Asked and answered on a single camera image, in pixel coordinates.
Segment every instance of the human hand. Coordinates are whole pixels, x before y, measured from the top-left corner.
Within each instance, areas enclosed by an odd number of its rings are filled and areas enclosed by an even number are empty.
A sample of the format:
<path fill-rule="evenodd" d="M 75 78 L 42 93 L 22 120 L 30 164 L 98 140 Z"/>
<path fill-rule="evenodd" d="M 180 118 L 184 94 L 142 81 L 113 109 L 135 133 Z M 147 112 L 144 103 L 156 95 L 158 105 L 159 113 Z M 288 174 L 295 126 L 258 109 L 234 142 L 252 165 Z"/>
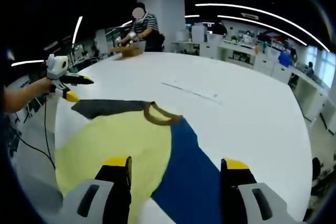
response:
<path fill-rule="evenodd" d="M 138 42 L 140 40 L 141 40 L 141 36 L 140 35 L 135 36 L 135 38 L 133 39 L 134 42 Z"/>
<path fill-rule="evenodd" d="M 52 80 L 44 77 L 37 81 L 40 93 L 50 93 L 52 85 Z"/>
<path fill-rule="evenodd" d="M 122 40 L 119 42 L 119 44 L 122 46 L 122 45 L 124 45 L 126 42 L 127 42 L 127 41 L 126 41 L 125 39 L 122 39 Z"/>

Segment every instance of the yellow cloth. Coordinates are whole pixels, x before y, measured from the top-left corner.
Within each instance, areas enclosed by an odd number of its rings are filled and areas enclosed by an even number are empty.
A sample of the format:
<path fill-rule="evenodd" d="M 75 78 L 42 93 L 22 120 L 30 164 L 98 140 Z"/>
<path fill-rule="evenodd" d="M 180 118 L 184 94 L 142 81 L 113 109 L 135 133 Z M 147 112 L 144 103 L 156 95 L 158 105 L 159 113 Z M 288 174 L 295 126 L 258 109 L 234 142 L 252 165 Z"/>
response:
<path fill-rule="evenodd" d="M 151 115 L 166 120 L 150 108 Z M 65 197 L 95 178 L 111 157 L 132 157 L 132 203 L 128 223 L 137 223 L 143 203 L 159 186 L 171 153 L 170 126 L 147 121 L 143 111 L 99 116 L 55 151 L 57 184 Z"/>

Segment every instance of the blue cloth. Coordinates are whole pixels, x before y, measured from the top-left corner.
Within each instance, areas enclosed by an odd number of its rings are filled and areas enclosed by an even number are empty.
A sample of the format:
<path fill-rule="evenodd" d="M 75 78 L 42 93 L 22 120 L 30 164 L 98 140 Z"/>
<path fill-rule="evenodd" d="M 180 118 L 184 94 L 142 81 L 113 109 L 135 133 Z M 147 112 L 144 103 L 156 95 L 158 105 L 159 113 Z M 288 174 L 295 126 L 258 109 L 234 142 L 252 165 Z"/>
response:
<path fill-rule="evenodd" d="M 279 63 L 288 68 L 291 65 L 291 62 L 292 60 L 290 58 L 290 55 L 285 52 L 281 52 L 279 56 Z"/>
<path fill-rule="evenodd" d="M 152 199 L 175 223 L 222 223 L 220 171 L 198 146 L 186 119 L 173 123 L 171 132 L 171 157 Z"/>

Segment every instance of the person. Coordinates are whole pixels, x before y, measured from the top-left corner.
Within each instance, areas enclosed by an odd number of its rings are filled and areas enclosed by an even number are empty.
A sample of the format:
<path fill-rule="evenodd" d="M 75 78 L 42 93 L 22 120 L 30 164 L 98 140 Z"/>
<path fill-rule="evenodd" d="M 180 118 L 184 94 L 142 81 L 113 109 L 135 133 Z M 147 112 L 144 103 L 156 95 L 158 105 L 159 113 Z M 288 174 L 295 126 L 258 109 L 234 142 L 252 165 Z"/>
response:
<path fill-rule="evenodd" d="M 2 59 L 2 69 L 7 65 L 7 60 Z M 25 107 L 33 98 L 39 94 L 49 93 L 52 81 L 46 77 L 33 82 L 20 89 L 8 89 L 2 83 L 1 87 L 1 109 L 2 112 L 15 113 Z"/>
<path fill-rule="evenodd" d="M 286 68 L 288 68 L 292 64 L 288 50 L 284 50 L 283 52 L 281 52 L 278 59 L 279 63 Z"/>
<path fill-rule="evenodd" d="M 133 42 L 146 41 L 145 51 L 162 51 L 164 36 L 159 33 L 158 21 L 154 14 L 146 11 L 143 3 L 136 3 L 133 11 L 136 18 L 131 31 L 121 40 L 121 45 L 125 45 L 131 40 L 131 32 L 136 33 L 132 38 Z"/>
<path fill-rule="evenodd" d="M 306 76 L 309 78 L 312 78 L 314 76 L 314 70 L 313 70 L 313 62 L 308 63 L 308 69 L 306 70 Z"/>
<path fill-rule="evenodd" d="M 293 65 L 298 61 L 298 55 L 296 53 L 296 50 L 294 48 L 290 49 L 290 56 L 291 56 L 291 60 L 293 62 Z"/>
<path fill-rule="evenodd" d="M 20 222 L 22 219 L 32 223 L 45 223 L 36 212 L 28 198 L 26 197 L 12 164 L 8 157 L 7 139 L 9 127 L 5 120 L 5 113 L 19 111 L 30 100 L 40 93 L 48 93 L 51 88 L 51 81 L 47 78 L 40 79 L 22 89 L 12 90 L 5 87 L 6 73 L 8 70 L 8 59 L 4 50 L 0 52 L 0 170 L 2 171 L 4 190 L 2 205 L 3 213 L 8 213 L 8 217 L 13 222 Z M 20 214 L 12 215 L 12 209 L 16 209 Z"/>
<path fill-rule="evenodd" d="M 212 33 L 223 35 L 223 36 L 227 35 L 227 29 L 223 25 L 223 23 L 220 19 L 218 19 L 217 22 L 214 24 Z"/>
<path fill-rule="evenodd" d="M 92 50 L 92 53 L 93 53 L 92 58 L 93 58 L 93 59 L 98 59 L 98 58 L 99 58 L 99 55 L 100 55 L 100 51 L 99 51 L 99 49 L 98 49 L 95 45 L 93 45 L 93 46 L 91 47 L 91 50 Z"/>
<path fill-rule="evenodd" d="M 246 44 L 251 44 L 252 37 L 250 35 L 250 31 L 246 31 L 246 33 L 243 35 L 243 42 Z"/>

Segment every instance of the black ceiling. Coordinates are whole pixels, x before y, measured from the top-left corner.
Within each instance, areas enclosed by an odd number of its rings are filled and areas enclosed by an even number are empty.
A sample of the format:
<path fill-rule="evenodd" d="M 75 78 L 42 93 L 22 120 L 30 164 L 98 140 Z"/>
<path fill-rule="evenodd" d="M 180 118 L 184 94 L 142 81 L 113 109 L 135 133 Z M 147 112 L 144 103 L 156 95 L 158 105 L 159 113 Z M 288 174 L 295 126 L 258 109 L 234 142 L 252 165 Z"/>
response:
<path fill-rule="evenodd" d="M 3 37 L 17 59 L 39 59 L 44 47 L 73 35 L 79 16 L 83 16 L 77 40 L 93 37 L 95 30 L 119 26 L 131 18 L 136 0 L 4 0 Z M 333 20 L 333 0 L 185 0 L 186 14 L 200 14 L 212 20 L 216 15 L 241 17 L 241 9 L 195 7 L 196 3 L 225 3 L 262 9 L 289 19 L 318 37 L 336 51 L 325 21 L 316 6 L 324 7 Z M 285 30 L 308 44 L 317 45 L 305 33 L 276 18 L 257 14 L 260 22 Z"/>

